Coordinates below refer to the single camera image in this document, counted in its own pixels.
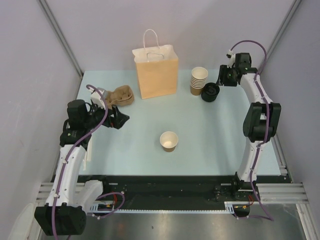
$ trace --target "light blue table surface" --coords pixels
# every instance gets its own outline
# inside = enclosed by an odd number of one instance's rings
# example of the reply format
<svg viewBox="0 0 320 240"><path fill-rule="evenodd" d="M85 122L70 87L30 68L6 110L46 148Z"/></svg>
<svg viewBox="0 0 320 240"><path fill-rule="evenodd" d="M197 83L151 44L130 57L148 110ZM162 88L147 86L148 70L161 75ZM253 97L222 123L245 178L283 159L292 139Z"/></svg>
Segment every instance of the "light blue table surface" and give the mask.
<svg viewBox="0 0 320 240"><path fill-rule="evenodd" d="M177 92L141 99L136 71L86 71L77 98L90 102L87 84L114 91L129 85L132 105L119 107L130 116L117 130L100 127L92 135L92 157L81 175L233 175L242 161L246 138L242 126L249 102L240 87L220 87L214 102L190 93L191 70L178 73ZM207 82L216 82L218 70L210 70ZM173 131L179 142L165 152L160 135ZM263 151L258 175L280 175L272 143Z"/></svg>

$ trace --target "white wall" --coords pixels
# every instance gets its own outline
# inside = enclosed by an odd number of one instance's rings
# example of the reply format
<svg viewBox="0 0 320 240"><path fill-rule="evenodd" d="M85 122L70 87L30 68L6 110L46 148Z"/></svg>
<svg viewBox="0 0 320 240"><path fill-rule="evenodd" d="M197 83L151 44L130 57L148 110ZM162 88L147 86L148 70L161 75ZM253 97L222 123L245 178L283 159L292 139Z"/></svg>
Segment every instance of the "white wall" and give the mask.
<svg viewBox="0 0 320 240"><path fill-rule="evenodd" d="M296 182L320 223L320 1L305 0L270 57L261 81L281 103L278 134Z"/></svg>
<svg viewBox="0 0 320 240"><path fill-rule="evenodd" d="M0 239L50 178L79 78L36 0L0 1Z"/></svg>
<svg viewBox="0 0 320 240"><path fill-rule="evenodd" d="M132 49L154 29L181 69L219 69L240 40L269 47L294 0L48 0L82 70L134 69ZM148 46L156 44L148 33ZM242 44L258 66L263 52Z"/></svg>

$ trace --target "paper bag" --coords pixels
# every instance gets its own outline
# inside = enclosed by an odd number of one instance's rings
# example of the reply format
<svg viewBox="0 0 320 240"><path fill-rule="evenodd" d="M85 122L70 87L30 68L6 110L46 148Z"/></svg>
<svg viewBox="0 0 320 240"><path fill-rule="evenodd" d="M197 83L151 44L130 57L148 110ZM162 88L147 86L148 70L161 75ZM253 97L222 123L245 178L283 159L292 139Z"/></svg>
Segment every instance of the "paper bag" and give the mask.
<svg viewBox="0 0 320 240"><path fill-rule="evenodd" d="M134 61L138 78L138 85L142 99L175 94L177 91L179 59L172 45L146 47L143 35L143 48L134 49Z"/></svg>

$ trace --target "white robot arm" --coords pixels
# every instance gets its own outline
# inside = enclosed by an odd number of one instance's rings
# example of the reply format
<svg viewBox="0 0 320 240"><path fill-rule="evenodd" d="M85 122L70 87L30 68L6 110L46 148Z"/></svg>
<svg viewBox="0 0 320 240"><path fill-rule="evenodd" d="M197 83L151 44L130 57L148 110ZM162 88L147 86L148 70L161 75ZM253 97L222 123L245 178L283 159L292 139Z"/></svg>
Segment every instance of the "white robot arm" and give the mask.
<svg viewBox="0 0 320 240"><path fill-rule="evenodd" d="M246 136L246 146L239 170L236 172L237 189L251 189L251 181L257 179L257 170L261 153L266 142L276 134L281 106L274 103L267 95L260 82L258 70L251 67L251 56L249 53L233 54L229 51L228 65L221 65L218 84L235 87L238 84L243 88L249 102L250 108L243 123L243 134ZM269 106L269 119L266 119L267 106Z"/></svg>
<svg viewBox="0 0 320 240"><path fill-rule="evenodd" d="M68 119L60 136L60 156L53 187L45 206L37 207L34 212L35 219L48 236L83 233L90 206L104 191L101 181L89 180L80 193L75 193L91 134L100 125L120 129L129 120L129 116L114 105L106 113L103 100L107 96L106 90L95 88L90 91L91 104L81 99L68 103Z"/></svg>

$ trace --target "purple cable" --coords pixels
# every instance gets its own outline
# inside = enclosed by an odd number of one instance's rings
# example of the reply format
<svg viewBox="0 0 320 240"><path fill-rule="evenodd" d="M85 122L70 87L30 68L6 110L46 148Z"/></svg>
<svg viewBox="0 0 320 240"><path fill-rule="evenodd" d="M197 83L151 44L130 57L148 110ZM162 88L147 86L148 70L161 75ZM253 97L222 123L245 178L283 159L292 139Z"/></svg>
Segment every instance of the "purple cable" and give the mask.
<svg viewBox="0 0 320 240"><path fill-rule="evenodd" d="M59 191L60 191L60 186L61 186L61 182L62 182L62 178L63 178L63 175L64 175L64 172L65 172L65 168L66 168L66 164L68 163L68 159L72 153L72 151L75 149L75 147L80 144L84 139L86 139L88 136L90 136L93 132L95 132L103 123L104 121L106 120L107 118L107 115L108 115L108 107L107 107L107 102L104 98L104 96L101 94L101 92L94 86L92 85L87 85L86 86L87 89L90 89L92 88L93 90L95 90L101 97L101 99L103 100L103 103L104 103L104 108L105 108L105 113L104 113L104 116L101 120L101 122L99 122L99 124L94 128L92 129L90 132L88 132L86 135L84 135L83 137L81 137L78 141L76 141L76 143L70 148L69 152L67 153L66 157L65 157L65 161L66 163L64 163L62 165L62 168L61 168L61 172L60 172L60 176L59 176L59 179L58 179L58 183L56 185L56 190L55 190L55 194L59 195ZM52 212L51 212L51 224L52 224L52 232L53 232L53 236L54 236L54 239L55 240L59 240L58 239L58 235L57 235L57 229L56 229L56 205L57 205L57 200L58 200L58 197L54 197L53 198L53 204L52 204Z"/></svg>
<svg viewBox="0 0 320 240"><path fill-rule="evenodd" d="M267 142L268 134L269 134L269 121L270 121L269 103L268 103L268 101L266 99L266 96L265 96L264 92L262 91L261 86L259 85L259 83L257 81L257 76L263 71L263 69L265 68L265 66L267 64L267 51L264 48L264 46L262 46L262 44L260 44L257 41L253 41L253 40L242 40L242 41L239 41L230 50L232 51L237 45L239 45L241 43L254 43L254 44L257 44L262 48L262 50L264 52L263 63L261 65L260 69L258 70L258 72L254 75L253 80L254 80L255 85L258 88L258 90L259 90L259 92L261 94L261 97L262 97L262 99L263 99L263 101L265 103L265 106L266 106L265 133L264 133L263 142L261 142L257 146L257 150L256 150L256 154L255 154L254 161L253 161L253 164L252 164L252 168L250 170L250 184L251 184L251 188L252 188L253 194L255 196L255 199L258 200L258 203L259 203L260 207L262 208L264 213L267 215L267 217L266 216L260 216L260 215L251 215L251 216L248 216L248 217L246 217L246 216L245 217L238 217L236 214L234 214L234 216L237 217L237 219L247 219L247 218L256 218L257 219L257 218L262 218L262 219L267 219L267 220L270 220L270 221L274 221L274 218L270 215L270 213L268 212L268 210L265 208L265 206L262 204L260 198L258 197L258 194L256 193L255 186L254 186L254 183L253 183L253 174L254 174L255 167L257 165L257 161L258 161L258 157L259 157L259 153L260 153L260 147L261 147L261 145L263 145L263 144L265 144Z"/></svg>
<svg viewBox="0 0 320 240"><path fill-rule="evenodd" d="M109 217L110 215L114 214L115 211L119 210L119 209L123 206L123 204L125 203L125 195L122 194L121 192L118 192L118 191L109 192L109 193L103 194L103 195L99 196L96 200L102 199L102 198L105 198L105 197L107 197L107 196L114 195L114 194L116 194L116 195L121 195L121 196L122 196L122 202L121 202L121 204L120 204L116 209L113 209L111 212L109 212L108 214L103 215L103 216L100 216L100 219L105 219L105 218Z"/></svg>

